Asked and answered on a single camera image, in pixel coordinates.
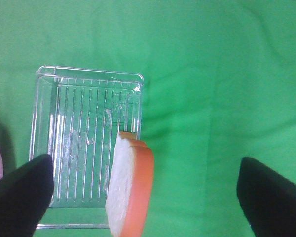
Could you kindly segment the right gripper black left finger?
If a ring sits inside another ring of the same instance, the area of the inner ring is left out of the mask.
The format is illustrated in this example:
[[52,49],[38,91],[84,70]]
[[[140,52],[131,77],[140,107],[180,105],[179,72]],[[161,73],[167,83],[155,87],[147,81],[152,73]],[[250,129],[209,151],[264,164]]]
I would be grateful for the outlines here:
[[0,179],[0,237],[31,237],[54,192],[53,163],[40,155]]

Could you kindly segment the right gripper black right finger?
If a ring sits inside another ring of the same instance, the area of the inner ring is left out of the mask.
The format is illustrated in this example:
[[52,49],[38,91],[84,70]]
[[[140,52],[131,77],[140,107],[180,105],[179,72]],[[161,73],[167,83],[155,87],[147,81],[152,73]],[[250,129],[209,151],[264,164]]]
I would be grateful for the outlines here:
[[256,160],[241,160],[237,197],[257,237],[296,237],[296,184]]

